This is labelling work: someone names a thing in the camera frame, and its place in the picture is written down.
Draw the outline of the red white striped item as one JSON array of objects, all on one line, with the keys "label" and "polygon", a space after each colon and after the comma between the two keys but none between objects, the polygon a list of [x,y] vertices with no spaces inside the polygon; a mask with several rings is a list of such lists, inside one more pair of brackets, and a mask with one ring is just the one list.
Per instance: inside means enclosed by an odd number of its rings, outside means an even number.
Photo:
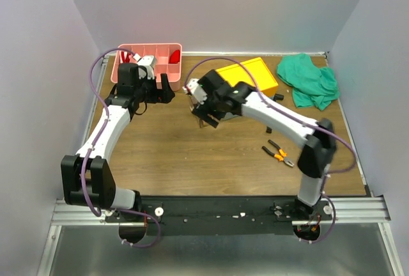
[{"label": "red white striped item", "polygon": [[132,58],[133,58],[133,55],[131,53],[126,52],[126,51],[120,52],[120,64],[129,63]]}]

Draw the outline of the aluminium rail frame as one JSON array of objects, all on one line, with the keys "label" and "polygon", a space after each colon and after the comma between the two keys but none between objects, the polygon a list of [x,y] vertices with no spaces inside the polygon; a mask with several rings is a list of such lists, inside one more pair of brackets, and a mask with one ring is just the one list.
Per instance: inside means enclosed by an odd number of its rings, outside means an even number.
[{"label": "aluminium rail frame", "polygon": [[395,275],[403,270],[388,224],[382,197],[330,197],[324,187],[340,138],[329,120],[294,113],[264,95],[253,73],[249,80],[228,82],[219,72],[183,85],[193,101],[192,113],[216,127],[227,114],[255,119],[280,131],[302,150],[299,193],[258,196],[152,196],[119,188],[109,168],[114,147],[140,105],[167,104],[175,96],[160,57],[117,49],[117,78],[102,100],[103,113],[93,133],[74,154],[61,161],[64,198],[56,203],[38,273],[49,275],[65,226],[113,226],[120,242],[135,249],[156,245],[165,236],[289,235],[297,242],[323,242],[338,224],[377,224]]}]

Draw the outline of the black orange pliers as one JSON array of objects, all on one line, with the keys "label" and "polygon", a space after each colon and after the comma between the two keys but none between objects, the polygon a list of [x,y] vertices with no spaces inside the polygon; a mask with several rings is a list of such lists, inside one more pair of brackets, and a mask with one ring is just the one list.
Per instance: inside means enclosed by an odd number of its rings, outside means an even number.
[{"label": "black orange pliers", "polygon": [[276,152],[270,151],[266,146],[262,146],[261,149],[269,156],[277,159],[279,162],[283,162],[284,164],[286,164],[289,167],[294,167],[295,164],[288,158],[287,153],[285,153],[283,151],[283,149],[275,142],[273,142],[273,140],[269,139],[268,143],[270,145],[272,145],[276,150]]}]

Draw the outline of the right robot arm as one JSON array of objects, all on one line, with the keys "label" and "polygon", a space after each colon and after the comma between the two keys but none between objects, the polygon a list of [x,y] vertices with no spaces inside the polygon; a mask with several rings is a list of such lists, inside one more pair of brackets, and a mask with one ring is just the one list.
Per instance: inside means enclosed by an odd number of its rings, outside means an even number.
[{"label": "right robot arm", "polygon": [[195,100],[193,115],[212,127],[217,127],[219,120],[231,113],[259,121],[292,140],[301,149],[297,167],[302,180],[291,212],[303,220],[316,214],[324,176],[337,149],[335,140],[329,135],[333,131],[331,121],[301,116],[246,82],[231,86],[215,70],[200,79],[189,80],[183,89]]}]

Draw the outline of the red object back compartment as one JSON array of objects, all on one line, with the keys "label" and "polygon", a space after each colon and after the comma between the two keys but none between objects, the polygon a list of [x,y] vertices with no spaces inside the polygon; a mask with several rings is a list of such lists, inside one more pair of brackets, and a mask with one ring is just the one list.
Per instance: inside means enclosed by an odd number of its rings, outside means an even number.
[{"label": "red object back compartment", "polygon": [[169,64],[178,64],[181,58],[181,51],[177,49],[171,53],[169,56]]}]

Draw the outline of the clear acrylic drawer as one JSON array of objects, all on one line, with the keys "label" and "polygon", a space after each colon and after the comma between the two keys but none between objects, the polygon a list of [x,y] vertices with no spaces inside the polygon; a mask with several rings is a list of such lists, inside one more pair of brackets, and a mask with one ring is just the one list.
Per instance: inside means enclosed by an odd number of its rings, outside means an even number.
[{"label": "clear acrylic drawer", "polygon": [[199,117],[197,117],[195,114],[193,114],[193,110],[196,108],[198,105],[198,101],[193,97],[189,96],[189,109],[190,112],[192,113],[193,117],[196,119],[197,124],[199,125],[199,128],[204,128],[206,126],[206,123]]}]

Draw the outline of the black ribbed tool handle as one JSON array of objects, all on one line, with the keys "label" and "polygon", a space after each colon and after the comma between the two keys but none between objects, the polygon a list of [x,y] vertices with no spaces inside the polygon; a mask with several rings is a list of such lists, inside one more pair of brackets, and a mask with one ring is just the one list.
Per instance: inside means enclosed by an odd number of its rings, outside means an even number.
[{"label": "black ribbed tool handle", "polygon": [[[272,96],[270,99],[271,99],[272,101],[274,101],[274,102],[281,102],[281,101],[284,100],[284,95],[276,93],[276,94],[275,94],[274,96]],[[267,134],[271,134],[271,133],[272,133],[272,129],[271,129],[269,126],[266,127],[266,133],[267,133]]]}]

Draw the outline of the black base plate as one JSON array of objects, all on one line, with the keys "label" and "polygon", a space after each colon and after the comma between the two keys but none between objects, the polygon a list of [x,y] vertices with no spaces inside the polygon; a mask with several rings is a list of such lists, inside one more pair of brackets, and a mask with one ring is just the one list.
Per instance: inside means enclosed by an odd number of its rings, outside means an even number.
[{"label": "black base plate", "polygon": [[143,216],[115,211],[108,223],[120,228],[141,225],[155,236],[210,236],[241,234],[293,234],[296,226],[325,223],[328,202],[320,201],[307,219],[294,217],[295,197],[284,196],[153,196],[141,197]]}]

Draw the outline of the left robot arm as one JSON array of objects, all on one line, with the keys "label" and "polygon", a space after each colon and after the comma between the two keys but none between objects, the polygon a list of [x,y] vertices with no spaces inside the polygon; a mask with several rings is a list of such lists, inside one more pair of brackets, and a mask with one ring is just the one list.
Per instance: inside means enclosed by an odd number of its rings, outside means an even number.
[{"label": "left robot arm", "polygon": [[119,65],[118,81],[103,100],[104,109],[94,131],[74,155],[61,161],[66,204],[86,206],[97,217],[103,210],[119,210],[129,222],[141,216],[140,193],[116,185],[109,160],[140,105],[168,104],[175,96],[166,74],[161,74],[162,86],[157,87],[155,65],[153,56]]}]

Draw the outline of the green cloth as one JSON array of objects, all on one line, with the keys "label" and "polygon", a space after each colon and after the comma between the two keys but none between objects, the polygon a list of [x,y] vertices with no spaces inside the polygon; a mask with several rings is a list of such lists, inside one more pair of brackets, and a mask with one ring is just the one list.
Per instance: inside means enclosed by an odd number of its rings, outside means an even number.
[{"label": "green cloth", "polygon": [[277,66],[277,76],[292,87],[293,102],[298,108],[324,111],[340,97],[333,69],[317,67],[307,54],[284,56]]}]

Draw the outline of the yellow and grey drawer box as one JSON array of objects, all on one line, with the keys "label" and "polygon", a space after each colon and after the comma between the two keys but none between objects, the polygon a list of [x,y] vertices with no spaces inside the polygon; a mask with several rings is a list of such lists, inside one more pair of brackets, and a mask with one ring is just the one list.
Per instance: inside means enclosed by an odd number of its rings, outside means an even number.
[{"label": "yellow and grey drawer box", "polygon": [[[276,94],[279,84],[261,57],[242,61],[241,65],[247,69],[252,78],[256,81],[265,99],[273,97]],[[245,82],[250,86],[255,86],[250,75],[239,64],[218,68],[216,72],[228,82],[231,87],[234,87],[239,82]],[[272,115],[273,110],[263,108],[265,104],[261,101],[258,93],[249,96],[249,102],[249,107],[246,107],[243,111],[245,117],[255,119],[262,123],[268,123],[270,120],[269,116]]]}]

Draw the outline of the pink compartment tray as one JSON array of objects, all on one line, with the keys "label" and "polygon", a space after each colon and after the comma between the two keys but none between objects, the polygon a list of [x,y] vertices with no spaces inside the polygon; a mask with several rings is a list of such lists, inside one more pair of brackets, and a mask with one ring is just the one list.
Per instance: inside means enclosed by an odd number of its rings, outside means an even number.
[{"label": "pink compartment tray", "polygon": [[[177,49],[182,51],[182,46],[179,43],[125,43],[119,46],[121,49],[126,49],[133,55],[130,63],[136,63],[138,60],[147,55],[153,55],[157,59],[157,64],[155,65],[155,78],[157,82],[157,87],[160,89],[161,79],[160,74],[166,73],[170,87],[173,91],[178,91],[180,89],[181,82],[181,58],[178,64],[169,64],[169,56],[171,53]],[[118,82],[118,67],[120,65],[120,52],[117,51],[115,54],[114,65],[111,72],[111,82]]]}]

